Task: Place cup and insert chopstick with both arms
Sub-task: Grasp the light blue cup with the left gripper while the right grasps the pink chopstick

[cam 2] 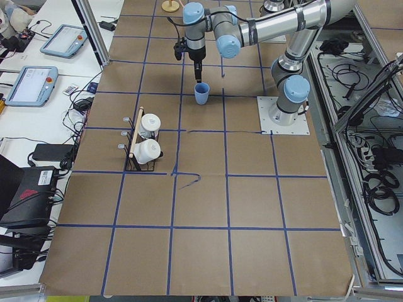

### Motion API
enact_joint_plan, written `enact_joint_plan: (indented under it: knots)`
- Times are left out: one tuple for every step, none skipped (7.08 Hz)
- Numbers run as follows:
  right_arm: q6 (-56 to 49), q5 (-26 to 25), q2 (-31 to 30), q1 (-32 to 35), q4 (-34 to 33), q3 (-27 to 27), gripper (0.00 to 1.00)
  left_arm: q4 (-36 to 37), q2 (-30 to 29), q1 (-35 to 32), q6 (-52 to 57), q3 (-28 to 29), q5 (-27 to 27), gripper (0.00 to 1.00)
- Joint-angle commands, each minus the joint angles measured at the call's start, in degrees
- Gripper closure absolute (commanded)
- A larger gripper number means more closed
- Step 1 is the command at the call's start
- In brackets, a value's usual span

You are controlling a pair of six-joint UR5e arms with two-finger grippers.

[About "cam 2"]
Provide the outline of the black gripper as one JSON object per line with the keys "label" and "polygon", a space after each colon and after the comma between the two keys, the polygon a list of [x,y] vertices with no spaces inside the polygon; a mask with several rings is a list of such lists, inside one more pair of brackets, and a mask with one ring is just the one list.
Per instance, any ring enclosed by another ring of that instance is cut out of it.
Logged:
{"label": "black gripper", "polygon": [[190,49],[189,57],[194,63],[195,68],[195,80],[197,83],[202,81],[202,61],[206,57],[206,47],[202,47],[196,50]]}

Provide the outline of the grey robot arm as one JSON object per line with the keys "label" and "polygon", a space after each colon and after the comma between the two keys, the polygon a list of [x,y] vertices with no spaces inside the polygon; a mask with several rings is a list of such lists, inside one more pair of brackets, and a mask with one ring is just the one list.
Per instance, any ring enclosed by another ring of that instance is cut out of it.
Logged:
{"label": "grey robot arm", "polygon": [[282,1],[266,1],[275,12],[260,18],[241,20],[234,6],[206,9],[201,3],[188,3],[183,9],[182,27],[185,36],[174,45],[177,60],[187,53],[193,61],[195,79],[202,81],[202,61],[206,56],[205,33],[213,32],[219,54],[234,58],[241,48],[292,34],[285,50],[271,67],[271,75],[278,88],[278,98],[268,111],[278,125],[294,123],[303,102],[307,100],[310,84],[301,76],[305,59],[322,28],[345,17],[355,1],[309,1],[285,9]]}

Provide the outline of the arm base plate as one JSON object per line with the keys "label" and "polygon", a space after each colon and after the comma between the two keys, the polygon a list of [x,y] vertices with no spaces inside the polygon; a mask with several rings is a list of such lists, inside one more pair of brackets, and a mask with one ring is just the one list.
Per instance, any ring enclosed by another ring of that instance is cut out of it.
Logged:
{"label": "arm base plate", "polygon": [[258,111],[262,134],[310,135],[304,106],[288,114],[277,107],[277,97],[258,96]]}

